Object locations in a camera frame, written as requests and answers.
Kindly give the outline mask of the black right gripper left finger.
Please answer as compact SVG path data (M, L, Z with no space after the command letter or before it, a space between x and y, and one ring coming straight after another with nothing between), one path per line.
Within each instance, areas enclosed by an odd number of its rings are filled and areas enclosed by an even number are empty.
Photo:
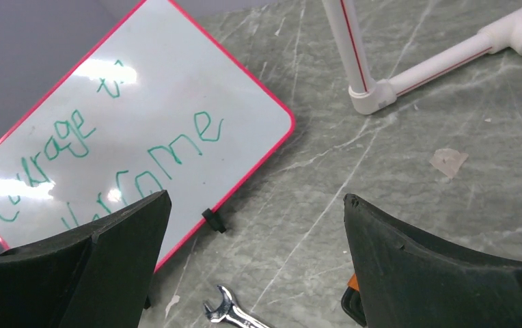
M170 212L160 191L0 254L0 327L136 327Z

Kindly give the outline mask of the pink framed whiteboard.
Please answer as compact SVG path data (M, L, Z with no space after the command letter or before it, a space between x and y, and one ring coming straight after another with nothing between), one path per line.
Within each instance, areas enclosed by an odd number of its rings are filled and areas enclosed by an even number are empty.
M174 1L142 1L0 139L0 244L172 200L158 265L292 134L293 113Z

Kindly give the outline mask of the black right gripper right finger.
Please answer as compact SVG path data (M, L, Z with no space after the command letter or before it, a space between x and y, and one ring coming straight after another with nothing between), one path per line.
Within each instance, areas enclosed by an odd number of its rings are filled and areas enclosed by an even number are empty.
M344 225L368 327L522 327L522 261L457 245L351 193Z

